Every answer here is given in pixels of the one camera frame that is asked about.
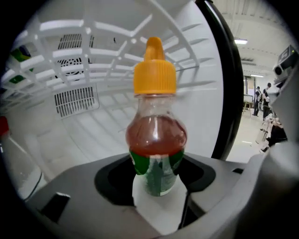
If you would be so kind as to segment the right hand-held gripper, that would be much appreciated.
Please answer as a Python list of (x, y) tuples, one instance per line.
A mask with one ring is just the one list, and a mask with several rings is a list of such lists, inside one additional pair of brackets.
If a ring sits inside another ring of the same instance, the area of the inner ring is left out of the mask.
[(279, 117), (289, 140), (299, 140), (299, 52), (289, 45), (273, 67), (278, 91), (273, 94), (272, 109)]

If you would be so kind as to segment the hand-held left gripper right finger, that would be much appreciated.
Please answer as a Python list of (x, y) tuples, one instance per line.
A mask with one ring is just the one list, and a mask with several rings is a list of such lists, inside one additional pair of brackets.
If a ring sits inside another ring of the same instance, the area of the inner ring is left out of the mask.
[(204, 170), (213, 181), (202, 191), (188, 185), (197, 219), (177, 239), (299, 239), (299, 143), (283, 142), (246, 164), (187, 153), (185, 176)]

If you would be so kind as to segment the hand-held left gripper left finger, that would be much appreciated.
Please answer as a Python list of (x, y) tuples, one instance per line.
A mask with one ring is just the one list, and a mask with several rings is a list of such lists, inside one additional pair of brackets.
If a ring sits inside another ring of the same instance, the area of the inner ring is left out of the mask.
[(134, 177), (128, 154), (111, 156), (64, 171), (26, 205), (60, 239), (156, 239), (135, 207)]

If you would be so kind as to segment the clear water bottle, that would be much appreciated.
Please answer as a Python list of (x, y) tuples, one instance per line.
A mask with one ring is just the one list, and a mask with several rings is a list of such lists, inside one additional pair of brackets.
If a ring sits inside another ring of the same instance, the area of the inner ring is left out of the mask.
[(0, 150), (18, 195), (27, 201), (42, 186), (43, 173), (31, 155), (12, 137), (6, 117), (0, 116)]

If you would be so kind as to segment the orange-capped tea bottle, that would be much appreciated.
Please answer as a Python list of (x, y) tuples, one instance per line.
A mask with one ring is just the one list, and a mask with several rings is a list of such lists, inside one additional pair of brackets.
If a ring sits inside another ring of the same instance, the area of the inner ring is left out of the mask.
[(133, 86), (138, 106), (126, 129), (129, 154), (145, 191), (164, 196), (175, 184), (187, 130), (172, 112), (176, 69), (166, 61), (160, 38), (147, 40), (143, 61), (134, 69)]

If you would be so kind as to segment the green snack bag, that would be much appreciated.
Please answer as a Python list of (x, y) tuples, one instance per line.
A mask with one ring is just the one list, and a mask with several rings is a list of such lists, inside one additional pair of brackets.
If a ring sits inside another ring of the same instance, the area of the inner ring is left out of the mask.
[[(11, 56), (13, 56), (18, 62), (23, 62), (31, 58), (31, 54), (27, 50), (26, 46), (22, 45), (19, 48), (11, 51)], [(25, 78), (21, 75), (16, 75), (14, 78), (10, 79), (9, 82), (17, 84), (24, 80)]]

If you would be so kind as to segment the black mini fridge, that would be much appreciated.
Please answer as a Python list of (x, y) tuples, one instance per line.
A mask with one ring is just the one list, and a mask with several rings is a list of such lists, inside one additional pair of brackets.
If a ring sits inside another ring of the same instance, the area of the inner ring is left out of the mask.
[[(0, 75), (12, 45), (32, 17), (51, 0), (0, 0)], [(201, 10), (217, 46), (221, 74), (216, 82), (179, 88), (173, 111), (185, 124), (187, 153), (225, 160), (236, 138), (240, 108), (229, 109), (229, 87), (237, 87), (241, 103), (242, 68), (232, 33), (217, 0), (193, 0)], [(88, 162), (128, 152), (126, 128), (137, 110), (134, 90), (98, 91), (99, 108), (61, 119), (54, 96), (34, 100), (7, 113), (12, 137), (32, 157), (47, 181)]]

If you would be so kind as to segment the slotted fridge vent grille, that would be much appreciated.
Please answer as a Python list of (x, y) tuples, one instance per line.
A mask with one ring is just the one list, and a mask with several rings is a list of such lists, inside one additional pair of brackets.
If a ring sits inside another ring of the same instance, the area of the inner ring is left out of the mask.
[(54, 94), (55, 112), (61, 119), (99, 108), (96, 85)]

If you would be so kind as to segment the round fridge fan grille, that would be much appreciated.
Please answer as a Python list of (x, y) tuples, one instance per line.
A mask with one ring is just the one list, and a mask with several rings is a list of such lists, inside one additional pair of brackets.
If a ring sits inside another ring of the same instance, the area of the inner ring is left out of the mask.
[[(82, 35), (81, 34), (66, 34), (63, 35), (60, 38), (57, 50), (62, 51), (62, 50), (70, 50), (70, 49), (79, 49), (82, 48)], [(82, 59), (79, 56), (75, 55), (66, 55), (64, 57), (59, 57), (57, 59), (57, 64), (61, 68), (67, 68), (67, 67), (74, 67), (78, 65), (82, 65)], [(64, 74), (66, 77), (69, 76), (74, 76), (74, 75), (79, 75), (83, 74), (84, 70), (83, 68), (80, 69), (71, 69), (64, 71)]]

